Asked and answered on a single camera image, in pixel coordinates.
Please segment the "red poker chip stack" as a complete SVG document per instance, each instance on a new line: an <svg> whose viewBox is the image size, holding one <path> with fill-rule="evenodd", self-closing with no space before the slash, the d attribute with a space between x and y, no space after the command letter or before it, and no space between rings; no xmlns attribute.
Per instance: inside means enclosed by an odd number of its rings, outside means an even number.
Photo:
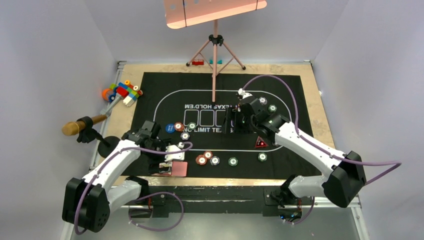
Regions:
<svg viewBox="0 0 424 240"><path fill-rule="evenodd" d="M198 156L196 157L195 162L196 162L198 165L203 166L203 165L205 165L205 164L208 162L208 159L207 159L207 158L206 158L203 154L200 154L200 155L198 155Z"/></svg>

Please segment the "blue small blind button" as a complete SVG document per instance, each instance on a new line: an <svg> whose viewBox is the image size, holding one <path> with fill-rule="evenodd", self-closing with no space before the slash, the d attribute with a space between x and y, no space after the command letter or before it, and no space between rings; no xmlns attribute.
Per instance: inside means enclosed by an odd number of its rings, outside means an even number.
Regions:
<svg viewBox="0 0 424 240"><path fill-rule="evenodd" d="M165 131L169 134L174 133L175 130L175 125L173 123L169 123L165 126Z"/></svg>

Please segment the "black red all-in triangle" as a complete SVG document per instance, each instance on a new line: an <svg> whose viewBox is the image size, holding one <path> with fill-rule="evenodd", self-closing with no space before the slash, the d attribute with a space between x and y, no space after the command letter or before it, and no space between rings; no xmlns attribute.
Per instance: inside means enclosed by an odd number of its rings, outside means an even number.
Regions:
<svg viewBox="0 0 424 240"><path fill-rule="evenodd" d="M256 142L255 142L255 148L256 149L267 148L268 146L269 145L266 143L266 141L262 137L260 137L260 136L257 137Z"/></svg>

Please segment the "blue poker chip stack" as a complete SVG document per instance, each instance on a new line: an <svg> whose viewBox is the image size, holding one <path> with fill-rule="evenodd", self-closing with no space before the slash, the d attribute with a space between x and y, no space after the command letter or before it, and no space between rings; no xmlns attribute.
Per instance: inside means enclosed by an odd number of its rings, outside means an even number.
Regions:
<svg viewBox="0 0 424 240"><path fill-rule="evenodd" d="M209 160L210 164L212 166L217 166L220 163L220 158L218 156L213 156L210 160Z"/></svg>

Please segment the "single green poker chip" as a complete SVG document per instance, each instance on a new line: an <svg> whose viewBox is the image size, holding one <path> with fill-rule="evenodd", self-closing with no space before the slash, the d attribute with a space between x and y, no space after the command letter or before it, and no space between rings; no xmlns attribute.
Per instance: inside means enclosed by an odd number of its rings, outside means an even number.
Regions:
<svg viewBox="0 0 424 240"><path fill-rule="evenodd" d="M196 127L197 127L197 124L196 124L195 122L190 122L190 123L187 125L187 128L188 128L189 130L195 130L195 129L196 129Z"/></svg>

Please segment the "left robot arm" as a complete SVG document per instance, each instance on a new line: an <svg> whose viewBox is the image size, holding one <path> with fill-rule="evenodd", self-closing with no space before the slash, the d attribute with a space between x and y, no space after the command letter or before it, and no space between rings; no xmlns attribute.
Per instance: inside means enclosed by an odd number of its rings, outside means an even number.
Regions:
<svg viewBox="0 0 424 240"><path fill-rule="evenodd" d="M68 181L62 219L73 224L77 235L86 231L99 232L111 213L131 202L142 205L161 195L172 196L181 202L171 192L152 193L148 180L137 176L128 176L121 184L113 186L127 167L142 155L154 164L167 164L167 171L171 171L172 163L182 160L193 147L190 141L171 144L168 139L160 139L160 129L158 123L147 120L138 130L129 130L121 138L113 137L104 160L94 170L82 178L73 177Z"/></svg>

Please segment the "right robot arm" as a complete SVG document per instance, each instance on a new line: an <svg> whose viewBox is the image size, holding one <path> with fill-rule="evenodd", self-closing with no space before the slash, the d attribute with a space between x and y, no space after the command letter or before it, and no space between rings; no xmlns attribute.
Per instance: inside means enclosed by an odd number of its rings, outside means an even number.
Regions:
<svg viewBox="0 0 424 240"><path fill-rule="evenodd" d="M238 105L225 109L224 133L256 133L270 143L294 152L321 173L288 177L274 196L281 206L303 197L325 197L338 207L348 207L367 182L358 153L343 153L325 145L298 129L287 117L267 110L248 92L240 90L238 98Z"/></svg>

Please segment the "single red poker chip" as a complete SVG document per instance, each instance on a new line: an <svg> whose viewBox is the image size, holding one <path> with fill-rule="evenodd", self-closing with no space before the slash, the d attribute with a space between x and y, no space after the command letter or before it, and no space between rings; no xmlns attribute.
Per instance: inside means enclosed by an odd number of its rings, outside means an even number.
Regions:
<svg viewBox="0 0 424 240"><path fill-rule="evenodd" d="M175 130L176 130L176 131L178 131L178 132L183 132L183 131L185 130L185 126L184 126L184 124L183 124L183 123L181 123L181 122L176 122L176 123L174 124L174 128L175 128Z"/></svg>

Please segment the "playing card deck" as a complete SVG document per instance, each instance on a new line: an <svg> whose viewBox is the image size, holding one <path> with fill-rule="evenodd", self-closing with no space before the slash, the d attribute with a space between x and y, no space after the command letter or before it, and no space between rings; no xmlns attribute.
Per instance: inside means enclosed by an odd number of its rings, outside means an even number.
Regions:
<svg viewBox="0 0 424 240"><path fill-rule="evenodd" d="M184 178L187 176L188 163L185 161L169 161L159 164L159 176Z"/></svg>

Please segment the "green poker chip stack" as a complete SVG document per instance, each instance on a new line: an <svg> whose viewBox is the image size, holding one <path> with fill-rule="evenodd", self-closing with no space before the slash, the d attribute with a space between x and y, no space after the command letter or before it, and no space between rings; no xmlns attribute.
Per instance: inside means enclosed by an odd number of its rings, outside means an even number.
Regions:
<svg viewBox="0 0 424 240"><path fill-rule="evenodd" d="M238 165L238 159L236 157L231 157L228 159L228 164L232 167L235 167Z"/></svg>

